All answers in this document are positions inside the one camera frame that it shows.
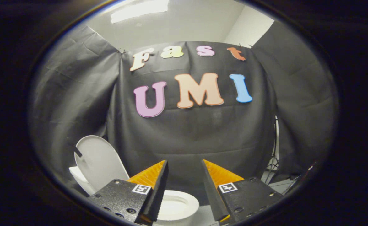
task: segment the screw hole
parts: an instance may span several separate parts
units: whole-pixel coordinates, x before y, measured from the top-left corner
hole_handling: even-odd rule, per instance
[[[128,212],[128,213],[131,213],[131,214],[134,214],[134,213],[136,213],[137,211],[136,211],[135,209],[131,209],[131,208],[129,208],[129,209],[127,209],[127,212]]]
[[[243,207],[238,207],[238,208],[236,208],[235,210],[234,210],[234,212],[236,212],[236,213],[240,213],[240,212],[242,212],[244,210],[244,208]]]

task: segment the white wall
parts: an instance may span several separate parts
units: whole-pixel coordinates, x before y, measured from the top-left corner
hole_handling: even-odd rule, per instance
[[[117,49],[184,40],[223,42],[243,8],[244,4],[234,0],[170,0],[165,13],[112,24],[114,10],[85,23]]]
[[[224,43],[249,47],[254,45],[273,24],[273,19],[245,6]]]

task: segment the white ceiling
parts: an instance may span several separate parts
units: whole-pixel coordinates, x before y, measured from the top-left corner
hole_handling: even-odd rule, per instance
[[[246,13],[250,14],[248,6],[234,0],[170,0],[165,13],[148,14],[112,24],[111,14],[117,9],[109,8],[88,19],[86,24],[121,50],[181,40],[225,42],[245,7],[248,8]],[[263,18],[270,23],[270,18]],[[264,26],[266,29],[258,31],[260,36],[272,24],[269,23]]]

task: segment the toilet lid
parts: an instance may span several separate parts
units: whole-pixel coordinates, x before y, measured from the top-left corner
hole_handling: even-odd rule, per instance
[[[88,182],[99,191],[113,179],[128,180],[125,170],[115,149],[105,139],[98,136],[85,136],[78,141],[75,162]]]

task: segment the black fabric curtain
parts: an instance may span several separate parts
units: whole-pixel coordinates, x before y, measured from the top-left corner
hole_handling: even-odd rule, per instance
[[[168,46],[180,46],[184,55],[160,57]],[[198,55],[198,46],[212,47],[215,55]],[[145,66],[130,71],[133,55],[151,47]],[[227,50],[231,47],[246,60],[233,57]],[[77,187],[68,170],[75,166],[75,144],[98,135],[113,145],[129,176],[167,159],[166,189],[190,193],[206,205],[202,159],[242,177],[261,177],[273,150],[277,115],[280,164],[273,181],[298,175],[325,156],[338,113],[331,74],[278,22],[251,49],[183,41],[125,53],[84,26],[60,40],[39,68],[29,107],[32,141],[43,164],[70,187]],[[224,103],[178,108],[180,88],[174,76],[183,73],[197,83],[205,73],[216,73]],[[245,77],[251,102],[236,100],[230,74]],[[163,112],[140,116],[133,90],[148,86],[151,108],[156,104],[152,84],[160,81],[167,83]]]

